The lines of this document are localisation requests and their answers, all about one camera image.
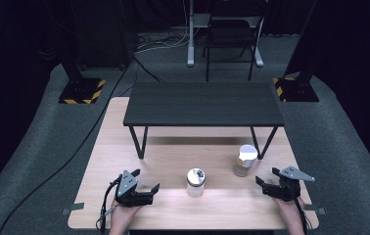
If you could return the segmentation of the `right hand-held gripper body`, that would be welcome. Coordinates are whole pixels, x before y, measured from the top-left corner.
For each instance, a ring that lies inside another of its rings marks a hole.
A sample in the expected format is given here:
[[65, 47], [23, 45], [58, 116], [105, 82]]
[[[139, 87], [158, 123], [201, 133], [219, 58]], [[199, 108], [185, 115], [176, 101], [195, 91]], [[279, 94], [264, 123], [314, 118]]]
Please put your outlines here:
[[274, 185], [266, 183], [262, 188], [264, 195], [281, 199], [285, 202], [290, 202], [301, 195], [300, 181], [314, 182], [315, 178], [306, 174], [305, 172], [293, 167], [288, 166], [284, 169], [280, 169], [279, 184]]

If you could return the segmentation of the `person's left hand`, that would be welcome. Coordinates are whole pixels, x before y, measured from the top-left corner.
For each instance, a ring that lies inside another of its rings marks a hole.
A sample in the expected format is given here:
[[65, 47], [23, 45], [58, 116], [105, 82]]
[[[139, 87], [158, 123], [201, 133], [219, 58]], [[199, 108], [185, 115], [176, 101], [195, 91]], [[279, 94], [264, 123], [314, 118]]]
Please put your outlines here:
[[116, 200], [113, 200], [112, 206], [115, 210], [111, 213], [111, 230], [126, 230], [137, 212], [142, 207], [124, 207]]

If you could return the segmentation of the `person's right hand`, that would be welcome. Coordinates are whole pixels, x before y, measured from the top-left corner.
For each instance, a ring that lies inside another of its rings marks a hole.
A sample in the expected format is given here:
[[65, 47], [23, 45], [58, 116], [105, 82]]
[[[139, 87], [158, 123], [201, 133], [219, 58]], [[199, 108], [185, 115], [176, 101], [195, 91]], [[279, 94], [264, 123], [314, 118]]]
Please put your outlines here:
[[277, 205], [281, 218], [286, 224], [287, 228], [302, 228], [301, 214], [294, 201], [285, 202], [277, 198], [274, 198], [273, 201]]

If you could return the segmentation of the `glass jar with silver lid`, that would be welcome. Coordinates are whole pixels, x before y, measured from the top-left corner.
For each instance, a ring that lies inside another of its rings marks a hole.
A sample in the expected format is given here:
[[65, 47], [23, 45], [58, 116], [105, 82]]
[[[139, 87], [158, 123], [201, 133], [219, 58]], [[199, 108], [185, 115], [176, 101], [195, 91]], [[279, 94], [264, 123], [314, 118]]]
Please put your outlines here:
[[192, 168], [187, 173], [187, 194], [192, 198], [204, 194], [206, 175], [200, 168]]

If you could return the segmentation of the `black stand with striped base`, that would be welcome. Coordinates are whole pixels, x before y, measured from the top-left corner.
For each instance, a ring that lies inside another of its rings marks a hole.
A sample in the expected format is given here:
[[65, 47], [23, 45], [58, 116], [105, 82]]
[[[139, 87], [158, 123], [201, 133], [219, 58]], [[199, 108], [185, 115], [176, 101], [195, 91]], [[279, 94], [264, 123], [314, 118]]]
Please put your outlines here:
[[301, 37], [282, 77], [273, 78], [277, 95], [281, 102], [318, 102], [310, 80], [317, 66], [319, 56], [316, 50], [307, 47], [311, 36], [309, 22], [318, 0], [312, 0], [312, 5], [301, 31]]
[[54, 20], [46, 0], [39, 0], [39, 4], [47, 18], [49, 37], [57, 58], [69, 78], [69, 82], [59, 97], [59, 102], [62, 104], [95, 103], [101, 94], [105, 80], [101, 78], [84, 78], [81, 75], [69, 46], [62, 35], [59, 24]]

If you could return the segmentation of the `white desk frame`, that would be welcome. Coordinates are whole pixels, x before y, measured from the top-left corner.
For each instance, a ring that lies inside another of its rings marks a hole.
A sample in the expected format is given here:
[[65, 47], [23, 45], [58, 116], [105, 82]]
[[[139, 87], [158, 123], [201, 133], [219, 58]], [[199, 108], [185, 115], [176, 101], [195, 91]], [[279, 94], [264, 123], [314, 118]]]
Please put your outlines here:
[[[195, 64], [195, 45], [194, 45], [194, 36], [196, 35], [196, 30], [200, 28], [207, 28], [209, 13], [195, 13], [195, 0], [189, 0], [189, 13], [187, 15], [187, 35], [188, 35], [188, 44], [187, 44], [187, 62], [186, 65], [188, 68], [192, 68]], [[255, 25], [254, 18], [248, 18], [250, 26]], [[260, 56], [260, 53], [257, 48], [252, 49], [254, 52], [253, 58], [255, 64], [258, 68], [264, 66], [264, 62]]]

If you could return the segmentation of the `grey tape tab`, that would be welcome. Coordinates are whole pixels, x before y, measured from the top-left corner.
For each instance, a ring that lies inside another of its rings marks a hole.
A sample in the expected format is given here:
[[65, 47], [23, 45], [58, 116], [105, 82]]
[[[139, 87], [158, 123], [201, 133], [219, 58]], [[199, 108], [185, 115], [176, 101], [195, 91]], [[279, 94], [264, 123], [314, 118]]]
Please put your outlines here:
[[319, 208], [318, 206], [316, 205], [312, 205], [312, 204], [305, 204], [304, 205], [304, 210], [305, 211], [311, 211], [311, 212], [316, 212], [317, 214], [326, 214], [326, 211], [324, 208]]
[[62, 209], [61, 215], [62, 216], [68, 216], [73, 211], [79, 211], [79, 210], [83, 210], [83, 209], [84, 209], [84, 204], [83, 203], [71, 204], [68, 208]]

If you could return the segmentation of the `black shelf riser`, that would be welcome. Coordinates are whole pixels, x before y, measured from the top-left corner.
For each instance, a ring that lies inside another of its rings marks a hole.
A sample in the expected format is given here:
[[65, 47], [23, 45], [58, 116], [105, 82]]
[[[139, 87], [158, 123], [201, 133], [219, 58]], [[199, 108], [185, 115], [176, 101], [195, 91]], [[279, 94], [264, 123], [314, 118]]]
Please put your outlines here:
[[145, 157], [147, 140], [137, 138], [137, 126], [269, 127], [271, 132], [259, 149], [263, 157], [285, 122], [267, 83], [138, 82], [123, 125], [129, 128], [139, 159]]

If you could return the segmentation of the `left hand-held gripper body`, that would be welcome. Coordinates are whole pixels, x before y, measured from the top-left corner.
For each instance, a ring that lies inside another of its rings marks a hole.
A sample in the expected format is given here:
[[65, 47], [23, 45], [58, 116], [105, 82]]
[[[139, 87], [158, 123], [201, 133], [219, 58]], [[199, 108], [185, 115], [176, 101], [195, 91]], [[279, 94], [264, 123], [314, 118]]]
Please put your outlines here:
[[124, 170], [116, 184], [115, 200], [124, 207], [147, 206], [153, 203], [153, 195], [150, 192], [137, 192], [137, 176]]

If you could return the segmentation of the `black folding chair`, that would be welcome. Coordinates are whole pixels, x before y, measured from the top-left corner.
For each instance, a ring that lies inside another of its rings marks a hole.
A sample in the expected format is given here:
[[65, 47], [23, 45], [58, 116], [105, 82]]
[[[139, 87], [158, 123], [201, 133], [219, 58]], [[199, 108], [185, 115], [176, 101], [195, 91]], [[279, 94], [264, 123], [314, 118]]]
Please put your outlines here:
[[248, 80], [252, 79], [260, 25], [267, 10], [267, 0], [218, 0], [212, 6], [203, 50], [203, 57], [206, 59], [206, 81], [209, 81], [211, 50], [219, 48], [241, 48], [240, 57], [250, 49], [252, 56]]

